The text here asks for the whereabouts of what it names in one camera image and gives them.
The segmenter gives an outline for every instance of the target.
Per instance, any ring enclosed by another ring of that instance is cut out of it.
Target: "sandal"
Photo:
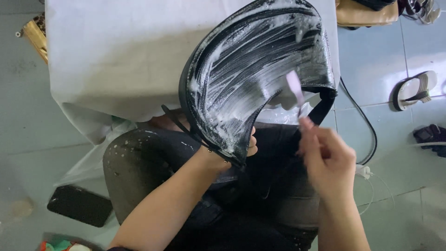
[[[431,101],[429,90],[437,85],[437,74],[425,71],[396,85],[393,92],[393,106],[398,111],[405,111],[419,100],[423,103]]]

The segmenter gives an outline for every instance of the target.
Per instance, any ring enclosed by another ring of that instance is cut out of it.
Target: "black phone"
[[[96,227],[103,227],[113,210],[109,199],[72,185],[56,188],[46,208]]]

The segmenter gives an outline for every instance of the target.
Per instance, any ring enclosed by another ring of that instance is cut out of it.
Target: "brown bag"
[[[354,0],[335,0],[339,26],[389,25],[398,20],[398,3],[374,11]]]

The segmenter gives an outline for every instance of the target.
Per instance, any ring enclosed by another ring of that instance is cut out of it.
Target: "white cloth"
[[[335,2],[308,0],[322,17],[339,82]],[[136,122],[179,108],[178,81],[198,43],[251,0],[46,1],[53,98],[93,144],[111,115]]]

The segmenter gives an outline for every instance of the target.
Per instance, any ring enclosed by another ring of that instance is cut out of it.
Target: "dark pants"
[[[301,249],[317,235],[318,203],[298,149],[293,125],[256,123],[258,152],[243,173],[221,174],[195,206],[182,231],[207,229],[222,218],[243,217],[272,227]],[[136,129],[115,139],[103,164],[119,223],[157,186],[173,175],[200,147],[185,133]]]

